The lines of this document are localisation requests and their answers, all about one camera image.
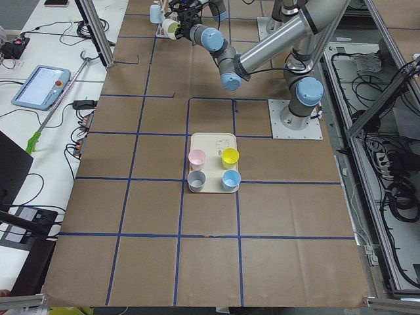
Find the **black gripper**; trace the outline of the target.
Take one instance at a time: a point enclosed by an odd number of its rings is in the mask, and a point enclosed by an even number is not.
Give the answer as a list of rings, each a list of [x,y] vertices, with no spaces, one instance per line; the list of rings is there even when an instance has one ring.
[[[200,7],[200,1],[197,0],[171,0],[168,2],[168,11],[165,13],[165,17],[169,17],[172,13],[180,14],[186,12],[189,9]]]
[[[187,40],[194,42],[194,36],[192,35],[192,28],[197,24],[195,20],[183,20],[179,22],[179,25],[175,31],[175,39],[186,38]]]

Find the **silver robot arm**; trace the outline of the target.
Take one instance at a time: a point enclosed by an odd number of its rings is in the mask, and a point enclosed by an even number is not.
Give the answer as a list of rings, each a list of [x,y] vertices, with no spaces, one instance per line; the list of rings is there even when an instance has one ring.
[[[173,0],[168,3],[168,6],[169,10],[177,13],[181,20],[200,18],[205,7],[209,7],[213,19],[217,22],[221,22],[227,17],[224,1]]]
[[[204,7],[210,8],[217,22],[225,20],[224,1],[170,1],[169,12],[177,14],[175,39],[185,38],[207,50],[219,69],[224,89],[235,91],[243,80],[249,81],[263,64],[286,49],[291,49],[291,60],[283,70],[307,74],[316,62],[313,40],[326,33],[347,6],[347,1],[275,1],[271,16],[274,30],[244,53],[201,20]]]

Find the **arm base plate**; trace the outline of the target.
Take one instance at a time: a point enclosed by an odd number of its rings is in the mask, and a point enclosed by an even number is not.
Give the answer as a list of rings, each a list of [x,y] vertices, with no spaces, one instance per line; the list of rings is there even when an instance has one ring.
[[[294,116],[289,100],[268,99],[272,138],[275,140],[322,140],[320,119],[314,108],[307,117]]]
[[[258,17],[257,27],[259,32],[259,40],[262,41],[264,38],[271,35],[281,25],[281,22],[274,20],[272,17]]]

